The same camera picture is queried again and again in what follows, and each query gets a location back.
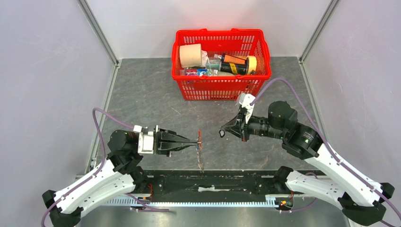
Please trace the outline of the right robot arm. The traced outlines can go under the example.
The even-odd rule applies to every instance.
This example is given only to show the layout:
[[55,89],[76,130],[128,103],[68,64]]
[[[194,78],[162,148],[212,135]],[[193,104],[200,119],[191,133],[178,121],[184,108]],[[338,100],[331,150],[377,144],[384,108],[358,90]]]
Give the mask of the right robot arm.
[[287,102],[271,103],[267,117],[249,115],[246,108],[240,107],[237,116],[220,128],[221,137],[226,133],[242,141],[248,141],[252,135],[279,139],[287,153],[329,177],[327,181],[318,180],[282,166],[273,180],[276,192],[309,194],[340,209],[348,219],[362,226],[383,220],[384,202],[392,197],[394,187],[369,179],[350,167],[331,146],[324,144],[316,130],[298,122],[297,111]]

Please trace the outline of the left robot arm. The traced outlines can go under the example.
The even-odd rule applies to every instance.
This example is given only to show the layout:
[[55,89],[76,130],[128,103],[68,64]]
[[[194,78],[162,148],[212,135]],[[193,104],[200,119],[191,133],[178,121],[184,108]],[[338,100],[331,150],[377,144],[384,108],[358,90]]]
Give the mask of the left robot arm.
[[155,126],[134,126],[132,131],[115,130],[108,142],[108,153],[99,165],[73,184],[59,191],[42,194],[49,217],[55,227],[74,227],[97,206],[117,196],[134,192],[151,192],[148,176],[139,166],[144,155],[165,155],[191,146],[201,148],[195,140],[175,131]]

